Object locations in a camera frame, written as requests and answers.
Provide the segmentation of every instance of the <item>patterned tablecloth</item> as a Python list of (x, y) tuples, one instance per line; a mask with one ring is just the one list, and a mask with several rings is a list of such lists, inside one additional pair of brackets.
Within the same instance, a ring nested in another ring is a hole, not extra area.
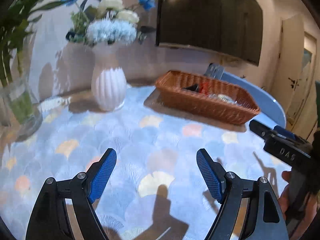
[[(124, 107), (114, 113), (55, 108), (44, 113), (31, 138), (4, 148), (0, 215), (18, 240), (25, 238), (45, 179), (71, 179), (107, 148), (116, 150), (117, 163), (94, 207), (110, 240), (205, 238), (220, 205), (197, 167), (200, 148), (227, 171), (244, 179), (264, 175), (277, 195), (282, 192), (281, 172), (289, 167), (263, 151), (263, 140), (248, 124), (245, 132), (235, 132), (156, 112), (144, 105), (153, 90), (129, 88)], [(72, 202), (67, 204), (75, 237), (81, 239)], [(244, 213), (242, 203), (235, 239)]]

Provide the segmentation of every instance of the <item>white vase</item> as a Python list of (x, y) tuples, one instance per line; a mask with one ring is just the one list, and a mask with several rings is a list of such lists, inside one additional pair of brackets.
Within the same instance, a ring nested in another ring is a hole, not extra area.
[(104, 111), (120, 109), (124, 104), (127, 80), (116, 59), (118, 45), (97, 44), (95, 66), (92, 74), (91, 91), (99, 107)]

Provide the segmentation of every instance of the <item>finger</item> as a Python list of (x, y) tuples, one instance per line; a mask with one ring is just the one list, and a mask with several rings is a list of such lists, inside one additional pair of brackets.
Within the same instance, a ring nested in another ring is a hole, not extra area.
[(281, 174), (282, 178), (289, 183), (291, 178), (291, 171), (283, 171)]
[(315, 195), (311, 195), (308, 201), (308, 204), (306, 206), (306, 215), (301, 221), (301, 223), (298, 225), (297, 230), (295, 231), (293, 236), (290, 238), (290, 240), (299, 239), (304, 234), (304, 232), (308, 229), (309, 225), (313, 221), (316, 214), (317, 214), (317, 198)]
[(288, 185), (284, 188), (280, 198), (278, 199), (278, 202), (279, 202), (281, 211), (283, 213), (283, 217), (284, 219), (286, 219), (285, 212), (289, 207), (289, 186)]

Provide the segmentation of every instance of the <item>metal screw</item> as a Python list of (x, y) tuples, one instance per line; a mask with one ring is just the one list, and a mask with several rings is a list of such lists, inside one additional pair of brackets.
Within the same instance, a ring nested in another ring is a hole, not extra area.
[(83, 179), (85, 177), (85, 175), (86, 175), (85, 172), (80, 172), (80, 173), (78, 173), (77, 178)]
[(261, 177), (261, 178), (260, 178), (260, 181), (261, 181), (262, 183), (267, 183), (267, 182), (268, 182), (268, 179), (265, 178), (265, 177)]
[(227, 172), (227, 177), (229, 179), (234, 179), (236, 177), (236, 175), (233, 172), (229, 171), (229, 172)]
[(45, 181), (47, 184), (51, 184), (53, 182), (53, 178), (48, 178), (46, 181)]

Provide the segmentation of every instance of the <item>wicker basket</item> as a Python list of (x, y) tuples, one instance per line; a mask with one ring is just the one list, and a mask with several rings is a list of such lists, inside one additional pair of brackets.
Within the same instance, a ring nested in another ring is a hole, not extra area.
[[(223, 94), (237, 104), (185, 90), (194, 84), (207, 82), (210, 94)], [(241, 125), (260, 113), (258, 105), (243, 88), (206, 76), (171, 70), (156, 81), (163, 103), (172, 108)]]

